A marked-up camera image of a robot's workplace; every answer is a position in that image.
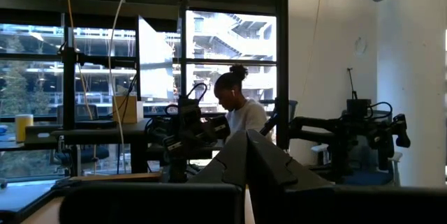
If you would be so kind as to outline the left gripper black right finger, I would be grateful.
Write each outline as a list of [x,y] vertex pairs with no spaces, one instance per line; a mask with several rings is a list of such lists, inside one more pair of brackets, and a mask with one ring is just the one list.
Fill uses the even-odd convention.
[[446,224],[446,190],[335,185],[254,130],[247,183],[257,223]]

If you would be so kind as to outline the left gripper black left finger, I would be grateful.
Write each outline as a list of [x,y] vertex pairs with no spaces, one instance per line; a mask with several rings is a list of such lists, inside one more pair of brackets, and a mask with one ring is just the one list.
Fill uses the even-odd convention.
[[65,196],[60,223],[243,223],[247,132],[186,183],[95,182]]

